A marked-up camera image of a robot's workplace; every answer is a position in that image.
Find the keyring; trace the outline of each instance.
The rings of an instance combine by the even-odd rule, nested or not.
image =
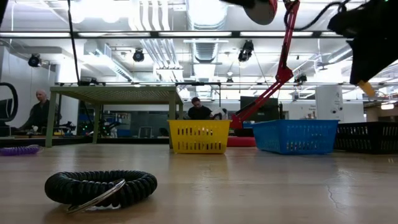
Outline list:
[[[67,214],[72,214],[75,212],[80,212],[82,210],[86,210],[87,208],[90,208],[90,207],[102,202],[103,200],[107,199],[109,196],[111,196],[112,194],[114,194],[118,190],[120,190],[126,183],[126,180],[119,179],[119,180],[114,181],[113,183],[115,183],[114,187],[107,190],[105,193],[101,194],[100,196],[94,198],[93,200],[90,200],[90,201],[84,203],[83,205],[71,205],[67,209]]]

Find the yellow basket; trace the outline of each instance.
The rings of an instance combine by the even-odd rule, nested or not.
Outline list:
[[[175,153],[218,153],[226,150],[229,120],[169,120]]]

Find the table leg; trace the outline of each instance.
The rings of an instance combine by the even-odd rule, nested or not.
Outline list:
[[[54,119],[55,119],[55,105],[57,103],[57,93],[51,92],[50,95],[50,108],[49,116],[47,118],[47,133],[45,135],[45,147],[52,147],[52,136],[54,131]]]
[[[180,119],[184,119],[184,104],[181,103],[178,105],[178,116]]]
[[[96,144],[98,139],[98,130],[100,127],[100,114],[101,114],[101,105],[95,105],[93,144]]]
[[[175,119],[175,91],[169,92],[169,119]],[[170,152],[173,152],[173,143],[172,143],[172,131],[170,130],[169,134],[169,145],[170,145]]]

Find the red robot arm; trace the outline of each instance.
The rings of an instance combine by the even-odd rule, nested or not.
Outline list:
[[[290,1],[285,1],[285,7],[288,9],[291,4]],[[296,2],[295,6],[289,13],[288,27],[294,27],[297,17],[297,11],[299,10],[300,2]],[[286,61],[289,55],[290,43],[292,41],[293,29],[286,28],[284,43],[282,45],[282,52],[280,54],[278,71],[276,73],[276,82],[272,84],[262,95],[260,95],[251,104],[245,106],[244,108],[237,111],[232,115],[231,128],[242,129],[243,121],[248,119],[250,115],[255,113],[264,103],[277,91],[279,90],[287,81],[293,77],[292,70],[287,67]]]

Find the green table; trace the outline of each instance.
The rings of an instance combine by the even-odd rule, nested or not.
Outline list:
[[[183,101],[175,86],[55,86],[50,88],[50,109],[45,146],[52,147],[57,94],[95,106],[93,143],[97,143],[101,105],[169,105],[169,119],[175,119],[176,105],[183,119]]]

